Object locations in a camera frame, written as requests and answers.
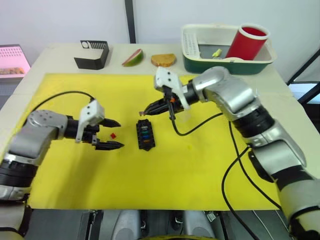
black metal bracket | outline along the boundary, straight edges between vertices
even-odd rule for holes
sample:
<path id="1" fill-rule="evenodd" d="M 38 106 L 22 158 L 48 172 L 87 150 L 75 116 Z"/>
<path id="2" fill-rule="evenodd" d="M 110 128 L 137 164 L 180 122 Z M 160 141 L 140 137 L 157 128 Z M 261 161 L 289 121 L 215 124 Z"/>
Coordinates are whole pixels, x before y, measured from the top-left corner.
<path id="1" fill-rule="evenodd" d="M 74 57 L 75 63 L 79 69 L 99 70 L 103 69 L 109 54 L 109 46 L 107 41 L 81 40 L 84 49 L 103 49 L 101 57 L 97 59 L 87 59 Z"/>

gray machine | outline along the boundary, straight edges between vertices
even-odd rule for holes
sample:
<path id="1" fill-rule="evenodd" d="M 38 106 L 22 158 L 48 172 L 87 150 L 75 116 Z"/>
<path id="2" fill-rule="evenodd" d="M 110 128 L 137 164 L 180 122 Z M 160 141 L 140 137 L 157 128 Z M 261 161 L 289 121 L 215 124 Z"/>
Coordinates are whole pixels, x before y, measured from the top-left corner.
<path id="1" fill-rule="evenodd" d="M 320 180 L 306 172 L 305 156 L 299 146 L 269 115 L 245 82 L 231 76 L 223 67 L 213 67 L 183 85 L 174 72 L 160 67 L 154 77 L 154 86 L 164 93 L 164 98 L 151 103 L 144 111 L 146 115 L 169 111 L 170 119 L 174 121 L 175 113 L 189 109 L 194 103 L 215 102 L 251 148 L 249 158 L 259 176 L 276 183 L 292 235 L 299 240 L 319 239 Z M 14 240 L 24 235 L 24 224 L 28 222 L 26 199 L 51 140 L 73 138 L 77 143 L 82 140 L 92 144 L 97 150 L 123 146 L 119 142 L 100 142 L 96 135 L 99 124 L 120 126 L 104 118 L 103 108 L 96 100 L 82 109 L 79 121 L 47 110 L 29 115 L 26 124 L 12 138 L 0 165 L 0 239 Z M 134 211 L 128 215 L 132 221 L 139 219 Z M 125 212 L 119 222 L 125 224 L 116 225 L 113 239 L 128 234 L 132 239 L 139 237 L 135 230 L 139 224 L 124 220 L 124 216 Z M 185 213 L 185 218 L 190 219 L 187 216 L 202 218 L 192 212 Z M 214 236 L 205 224 L 187 225 L 190 234 Z"/>

black cable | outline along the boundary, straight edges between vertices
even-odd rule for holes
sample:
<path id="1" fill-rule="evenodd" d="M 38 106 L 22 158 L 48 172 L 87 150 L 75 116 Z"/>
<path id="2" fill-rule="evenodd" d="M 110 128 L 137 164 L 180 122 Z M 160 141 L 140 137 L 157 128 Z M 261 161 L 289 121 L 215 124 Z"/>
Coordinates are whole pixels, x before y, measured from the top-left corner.
<path id="1" fill-rule="evenodd" d="M 41 105 L 43 105 L 44 103 L 48 102 L 49 100 L 54 99 L 55 97 L 58 97 L 58 96 L 61 96 L 61 95 L 64 95 L 64 94 L 83 94 L 83 95 L 86 95 L 86 96 L 90 97 L 90 102 L 95 99 L 92 95 L 90 95 L 89 93 L 86 93 L 84 91 L 63 91 L 63 92 L 57 93 L 57 94 L 52 95 L 51 97 L 48 97 L 47 99 L 43 100 L 37 106 L 35 106 L 31 110 L 31 112 L 37 110 Z"/>
<path id="2" fill-rule="evenodd" d="M 230 164 L 230 166 L 227 168 L 227 170 L 225 171 L 223 178 L 222 178 L 222 182 L 221 182 L 221 191 L 222 191 L 222 196 L 223 199 L 226 203 L 226 205 L 228 206 L 228 208 L 230 209 L 230 212 L 234 215 L 234 217 L 239 221 L 239 223 L 245 228 L 245 230 L 251 235 L 251 237 L 253 237 L 254 240 L 259 240 L 259 238 L 251 231 L 251 229 L 247 226 L 247 224 L 239 217 L 239 215 L 235 212 L 235 210 L 233 209 L 233 207 L 230 205 L 226 193 L 225 193 L 225 182 L 226 182 L 226 178 L 228 173 L 230 172 L 231 168 L 237 163 L 237 161 L 248 151 L 249 147 L 246 147 L 239 156 L 236 157 L 236 159 Z"/>
<path id="3" fill-rule="evenodd" d="M 215 114 L 209 118 L 207 118 L 206 120 L 204 120 L 203 122 L 201 122 L 199 125 L 195 126 L 194 128 L 192 128 L 190 131 L 187 131 L 185 133 L 181 133 L 179 132 L 179 130 L 177 129 L 177 126 L 176 126 L 176 122 L 174 119 L 171 119 L 171 122 L 172 122 L 172 126 L 173 126 L 173 129 L 174 131 L 176 132 L 176 134 L 178 134 L 179 136 L 186 136 L 190 133 L 192 133 L 193 131 L 197 130 L 198 128 L 200 128 L 202 125 L 204 125 L 205 123 L 209 122 L 210 120 L 216 118 L 216 117 L 219 117 L 222 115 L 222 112 L 218 113 L 218 114 Z"/>
<path id="4" fill-rule="evenodd" d="M 232 131 L 232 126 L 231 126 L 231 122 L 229 121 L 229 130 L 230 130 L 230 135 L 231 135 L 231 138 L 232 138 L 232 142 L 233 142 L 233 145 L 234 145 L 234 149 L 235 149 L 235 152 L 236 152 L 236 156 L 239 157 L 239 151 L 238 151 L 238 147 L 237 147 L 237 143 L 236 143 L 236 140 L 235 140 L 235 136 L 234 136 L 234 133 Z M 240 167 L 244 173 L 244 175 L 246 176 L 246 178 L 249 180 L 249 182 L 252 184 L 252 186 L 255 187 L 255 189 L 257 189 L 270 203 L 272 203 L 273 205 L 275 205 L 277 208 L 279 208 L 280 210 L 281 209 L 281 206 L 276 203 L 271 197 L 269 197 L 264 191 L 261 190 L 260 187 L 258 187 L 255 182 L 250 178 L 250 176 L 248 175 L 248 173 L 246 172 L 245 170 L 245 167 L 244 165 L 242 164 L 242 161 L 241 159 L 239 159 L 239 164 L 240 164 Z"/>

watermelon slice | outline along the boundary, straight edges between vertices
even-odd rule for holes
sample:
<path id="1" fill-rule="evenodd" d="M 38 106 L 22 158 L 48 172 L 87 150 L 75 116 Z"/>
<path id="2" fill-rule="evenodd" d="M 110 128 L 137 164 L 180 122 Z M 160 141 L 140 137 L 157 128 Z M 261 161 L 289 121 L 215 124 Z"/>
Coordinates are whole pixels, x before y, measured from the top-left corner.
<path id="1" fill-rule="evenodd" d="M 124 66 L 124 67 L 135 66 L 135 65 L 141 63 L 143 58 L 144 58 L 144 52 L 142 51 L 141 48 L 139 48 L 127 60 L 125 60 L 124 63 L 122 63 L 122 66 Z"/>

white wall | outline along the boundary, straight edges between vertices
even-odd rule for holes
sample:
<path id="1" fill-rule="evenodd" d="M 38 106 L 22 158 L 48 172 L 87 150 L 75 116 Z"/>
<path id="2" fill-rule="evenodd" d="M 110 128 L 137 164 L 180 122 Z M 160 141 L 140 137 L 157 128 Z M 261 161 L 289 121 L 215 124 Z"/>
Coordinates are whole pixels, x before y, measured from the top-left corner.
<path id="1" fill-rule="evenodd" d="M 275 66 L 289 78 L 320 45 L 320 0 L 134 0 L 138 43 L 179 43 L 185 24 L 256 23 L 271 32 Z"/>
<path id="2" fill-rule="evenodd" d="M 122 0 L 0 0 L 0 45 L 20 44 L 32 64 L 49 43 L 128 43 Z"/>
<path id="3" fill-rule="evenodd" d="M 320 82 L 320 56 L 318 56 L 309 67 L 301 73 L 295 82 Z"/>

